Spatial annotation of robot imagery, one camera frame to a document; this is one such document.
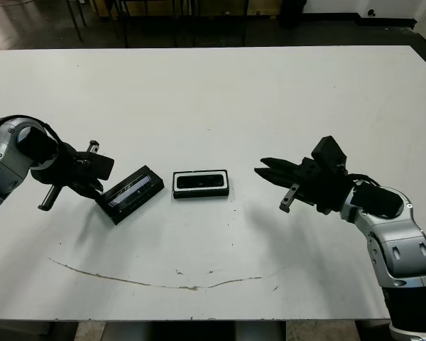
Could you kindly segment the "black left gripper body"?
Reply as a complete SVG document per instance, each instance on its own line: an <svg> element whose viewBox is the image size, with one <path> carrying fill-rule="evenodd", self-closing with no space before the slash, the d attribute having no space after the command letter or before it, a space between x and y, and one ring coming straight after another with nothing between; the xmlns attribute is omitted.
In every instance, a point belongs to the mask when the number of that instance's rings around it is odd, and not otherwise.
<svg viewBox="0 0 426 341"><path fill-rule="evenodd" d="M99 143L91 140L86 152L78 152L67 143L64 143L64 147L48 167L31 169L35 180L51 185L43 203L38 206L39 210L50 210L64 187L71 188L73 183L84 184L86 178L95 178L90 173L89 156L91 153L97 153Z"/></svg>

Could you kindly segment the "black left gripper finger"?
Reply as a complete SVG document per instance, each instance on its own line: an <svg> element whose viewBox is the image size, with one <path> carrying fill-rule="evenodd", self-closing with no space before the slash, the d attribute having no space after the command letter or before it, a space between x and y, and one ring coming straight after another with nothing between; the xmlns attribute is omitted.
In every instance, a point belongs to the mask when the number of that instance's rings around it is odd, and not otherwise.
<svg viewBox="0 0 426 341"><path fill-rule="evenodd" d="M97 178L90 177L84 181L84 188L89 195L101 195L104 189Z"/></svg>
<svg viewBox="0 0 426 341"><path fill-rule="evenodd" d="M87 197L89 199L96 198L96 190L92 188L89 184L85 185L82 183L73 183L71 185L71 189L82 197Z"/></svg>

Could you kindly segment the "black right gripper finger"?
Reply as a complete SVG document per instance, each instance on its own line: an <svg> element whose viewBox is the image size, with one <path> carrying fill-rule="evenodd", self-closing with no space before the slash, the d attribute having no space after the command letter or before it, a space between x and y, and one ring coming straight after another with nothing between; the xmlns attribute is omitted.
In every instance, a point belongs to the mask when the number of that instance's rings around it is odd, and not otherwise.
<svg viewBox="0 0 426 341"><path fill-rule="evenodd" d="M276 173L289 174L300 169L299 165L279 158L262 158L261 162L267 166L268 170Z"/></svg>
<svg viewBox="0 0 426 341"><path fill-rule="evenodd" d="M282 188L291 188L297 183L289 175L272 168L255 168L254 171L264 180Z"/></svg>

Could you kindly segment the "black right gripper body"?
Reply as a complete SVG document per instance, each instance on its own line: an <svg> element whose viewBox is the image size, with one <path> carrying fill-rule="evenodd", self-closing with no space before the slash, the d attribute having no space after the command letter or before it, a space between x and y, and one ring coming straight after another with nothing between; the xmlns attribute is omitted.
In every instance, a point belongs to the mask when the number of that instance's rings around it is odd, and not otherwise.
<svg viewBox="0 0 426 341"><path fill-rule="evenodd" d="M345 168L345 158L303 158L300 169L289 173L294 184L280 202L280 209L290 211L295 200L315 206L324 215L338 212L352 188Z"/></svg>

